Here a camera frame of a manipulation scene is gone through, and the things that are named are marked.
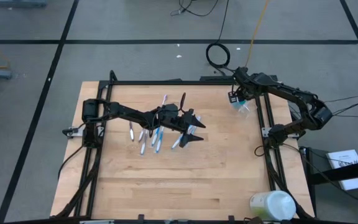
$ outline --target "wooden table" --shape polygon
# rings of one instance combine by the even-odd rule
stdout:
[[[82,102],[95,98],[97,87],[98,82],[82,84],[73,126],[82,123]],[[243,114],[230,106],[227,98],[230,89],[218,85],[113,86],[111,101],[140,111],[159,106],[164,94],[168,95],[167,103],[178,105],[186,92],[184,109],[194,108],[201,116],[206,128],[198,128],[195,134],[204,141],[171,150],[179,133],[166,129],[160,153],[154,153],[149,141],[141,156],[140,144],[129,137],[128,121],[108,121],[92,218],[137,219],[138,214],[144,214],[148,220],[253,217],[250,197],[269,191],[264,158],[254,155],[254,149],[262,144],[259,120],[256,111],[244,119]],[[261,101],[268,126],[263,98]],[[287,101],[273,95],[270,101],[275,122],[289,123]],[[140,131],[140,126],[134,124],[135,139]],[[288,139],[286,143],[297,147],[295,140]],[[68,140],[65,158],[80,145],[81,138]],[[281,155],[290,192],[313,215],[299,153],[283,146]],[[77,190],[84,156],[82,150],[63,169],[51,215],[57,214]],[[86,192],[82,214],[87,196]]]

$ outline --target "white container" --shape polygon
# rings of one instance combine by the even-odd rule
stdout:
[[[251,197],[249,205],[252,213],[262,220],[290,220],[296,212],[295,202],[282,190],[257,193]]]

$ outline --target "cable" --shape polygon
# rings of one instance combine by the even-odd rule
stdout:
[[[224,23],[226,21],[226,15],[227,15],[227,8],[229,7],[229,0],[227,0],[226,2],[226,9],[224,11],[224,17],[223,17],[223,22],[222,22],[222,26],[221,26],[221,31],[219,33],[219,37],[218,39],[212,43],[212,44],[209,44],[206,48],[206,51],[205,51],[205,56],[206,56],[206,60],[208,61],[208,63],[214,67],[216,70],[218,70],[223,76],[226,76],[226,74],[220,70],[220,68],[224,68],[226,70],[229,70],[231,72],[233,72],[233,70],[229,69],[227,66],[229,65],[230,63],[230,51],[229,49],[223,45],[223,44],[219,44],[219,41],[221,40],[221,37],[222,37],[222,32],[223,32],[223,27],[224,27]],[[223,64],[215,64],[211,61],[210,57],[209,57],[209,50],[211,49],[211,47],[213,46],[218,46],[220,47],[221,49],[223,49],[223,51],[226,53],[226,61],[223,63]]]
[[[247,56],[247,61],[246,61],[246,67],[248,65],[248,61],[249,59],[251,58],[251,52],[252,52],[252,47],[254,46],[254,40],[255,40],[255,36],[256,34],[258,33],[258,29],[259,29],[259,26],[260,26],[260,23],[262,22],[262,19],[265,15],[265,11],[266,11],[266,8],[267,8],[267,5],[269,4],[269,0],[266,0],[266,3],[265,3],[265,6],[264,6],[264,10],[262,10],[262,13],[259,17],[259,20],[258,20],[258,24],[256,25],[256,28],[255,28],[255,31],[254,31],[254,34],[252,35],[252,39],[251,39],[251,43],[249,45],[249,49],[248,49],[248,56]]]
[[[340,161],[340,160],[338,160],[338,159],[330,159],[330,158],[327,158],[327,157],[325,157],[325,156],[321,156],[321,155],[315,153],[315,152],[313,151],[313,149],[310,148],[310,147],[303,147],[303,148],[309,150],[309,151],[310,151],[311,153],[313,153],[315,156],[318,156],[318,157],[320,157],[320,158],[323,158],[323,159],[326,159],[326,160],[331,160],[331,161],[343,162],[343,163],[348,164],[348,165],[353,165],[353,163],[350,163],[350,162]]]
[[[337,102],[337,101],[341,101],[341,100],[348,100],[348,99],[353,99],[356,98],[357,96],[350,96],[350,97],[346,97],[346,98],[340,98],[340,99],[336,99],[336,100],[328,100],[328,101],[324,101],[325,103],[332,103],[332,102]]]
[[[288,105],[291,109],[292,112],[296,113],[296,114],[300,114],[299,112],[296,111],[296,109],[294,109],[291,105]],[[333,115],[333,116],[337,116],[337,117],[345,117],[345,118],[358,118],[358,115]]]
[[[179,0],[179,5],[180,5],[180,7],[184,8],[185,11],[188,11],[190,14],[193,14],[193,15],[195,15],[195,16],[204,17],[204,16],[208,16],[208,15],[214,10],[214,8],[215,8],[215,6],[217,5],[218,1],[219,1],[219,0],[216,0],[216,2],[215,2],[215,4],[214,4],[214,6],[212,7],[212,9],[211,9],[207,14],[204,14],[204,15],[200,15],[200,14],[191,12],[190,10],[187,9],[187,8],[190,6],[190,4],[189,4],[187,7],[183,7],[182,4],[180,3],[180,0]]]
[[[289,144],[283,144],[285,146],[289,146],[292,149],[295,149],[296,151],[298,151],[301,155],[301,157],[305,160],[305,162],[311,166],[312,168],[314,168],[315,170],[317,170],[317,172],[327,181],[329,182],[331,185],[333,185],[335,188],[337,188],[338,190],[340,190],[341,192],[345,193],[346,195],[348,195],[349,197],[353,198],[354,200],[358,200],[358,197],[353,196],[352,194],[350,194],[349,192],[343,190],[341,187],[338,187],[333,181],[331,181],[323,172],[321,172],[316,166],[314,166],[300,151],[299,149],[289,145]]]
[[[346,118],[358,118],[358,115],[334,115],[338,117],[346,117]]]
[[[264,155],[265,155],[265,152],[262,153],[262,154],[256,154],[256,151],[257,151],[260,147],[263,147],[263,146],[258,146],[258,147],[256,147],[255,150],[254,150],[254,154],[255,154],[255,156],[257,156],[257,157],[261,157],[261,156],[264,156]]]
[[[102,133],[104,133],[104,130],[105,130],[105,129],[106,129],[106,128],[104,128],[104,129],[99,133],[98,137],[100,137],[100,136],[102,135]],[[58,172],[58,175],[57,175],[57,179],[59,179],[60,173],[61,173],[63,167],[65,166],[65,164],[66,164],[73,156],[75,156],[75,154],[77,154],[83,147],[84,147],[84,145],[80,146],[80,147],[79,147],[76,151],[74,151],[69,157],[67,157],[67,159],[64,160],[64,162],[62,163],[62,165],[61,165],[60,168],[59,168],[59,172]]]
[[[351,106],[348,106],[347,108],[343,108],[343,109],[337,110],[337,111],[333,112],[333,115],[336,116],[336,115],[338,115],[338,114],[341,114],[341,113],[343,113],[343,112],[345,112],[345,111],[347,111],[347,110],[349,110],[349,109],[351,109],[351,108],[353,108],[353,107],[355,107],[355,106],[358,106],[358,103],[355,103],[355,104],[353,104],[353,105],[351,105]]]
[[[183,12],[186,12],[186,10],[191,6],[191,3],[192,3],[193,1],[194,1],[194,0],[190,0],[190,3],[189,3],[189,5],[188,5],[187,7],[180,7],[180,9],[172,11],[172,12],[170,13],[170,15],[171,15],[171,16],[177,16],[177,15],[180,15],[181,13],[183,13]]]
[[[66,164],[73,156],[75,156],[75,154],[77,154],[83,147],[84,147],[84,145],[80,146],[75,152],[73,152],[73,154],[71,154],[69,157],[67,157],[66,160],[64,160],[64,162],[62,163],[62,165],[61,165],[60,168],[59,168],[59,172],[58,172],[58,174],[57,174],[57,179],[60,178],[60,173],[61,173],[63,167],[65,166],[65,164]]]

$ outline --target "floor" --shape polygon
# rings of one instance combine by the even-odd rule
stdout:
[[[191,10],[205,13],[213,4],[198,0]],[[9,185],[12,200],[0,220],[48,217],[67,144],[61,130],[71,125],[81,82],[105,80],[111,69],[119,80],[216,75],[205,48],[218,38],[225,6],[218,1],[206,17],[171,17],[179,8],[176,0],[49,0],[42,9],[0,7],[0,51],[14,71],[11,80],[0,80],[0,208],[7,205],[2,201],[17,162],[24,163],[16,190]],[[258,0],[230,1],[222,40],[231,51],[231,68],[244,66],[263,6]],[[66,24],[70,11],[73,20]],[[266,41],[254,45],[251,73],[278,75],[324,100],[358,95],[357,0],[271,1],[257,40]],[[224,58],[218,50],[211,54],[217,62]],[[335,111],[357,102],[329,107]],[[358,115],[358,107],[346,114]],[[335,117],[300,144],[358,152],[358,118]],[[358,213],[326,198],[317,198],[317,215],[358,222]]]

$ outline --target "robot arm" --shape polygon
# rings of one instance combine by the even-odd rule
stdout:
[[[160,126],[179,131],[183,133],[179,144],[180,147],[184,147],[191,141],[203,140],[201,137],[187,133],[190,125],[200,128],[205,128],[205,125],[196,119],[195,115],[193,115],[193,109],[188,111],[182,110],[185,96],[186,93],[182,96],[179,109],[175,104],[169,104],[146,112],[134,110],[117,102],[108,102],[100,99],[85,100],[82,110],[82,120],[86,125],[83,131],[83,144],[86,147],[97,147],[100,145],[100,142],[98,142],[99,134],[96,123],[116,118],[138,123],[142,128],[150,131]],[[99,117],[99,105],[103,105],[105,111],[107,111],[104,116]],[[72,129],[65,129],[63,130],[63,134],[69,136],[69,133],[72,131]]]
[[[247,69],[239,67],[233,75],[239,88],[229,93],[231,102],[251,100],[266,93],[284,98],[295,103],[300,110],[301,118],[292,123],[276,124],[268,133],[267,141],[270,146],[282,144],[289,134],[303,135],[306,129],[319,130],[333,116],[332,112],[319,100],[317,95],[299,88],[292,88],[274,81],[264,73],[247,74]]]

